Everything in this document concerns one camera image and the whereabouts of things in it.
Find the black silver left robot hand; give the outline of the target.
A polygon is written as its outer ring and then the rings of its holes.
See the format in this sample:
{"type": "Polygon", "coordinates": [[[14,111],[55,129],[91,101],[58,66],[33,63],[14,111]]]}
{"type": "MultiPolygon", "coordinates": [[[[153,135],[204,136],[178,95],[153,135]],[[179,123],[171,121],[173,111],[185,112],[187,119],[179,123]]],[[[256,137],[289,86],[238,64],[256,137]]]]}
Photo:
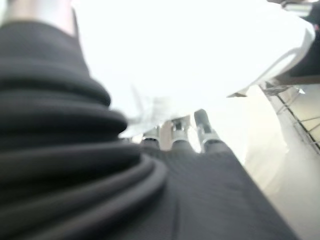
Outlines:
{"type": "Polygon", "coordinates": [[[89,74],[69,0],[9,0],[0,27],[3,240],[295,240],[211,128],[162,151],[89,74]]]}

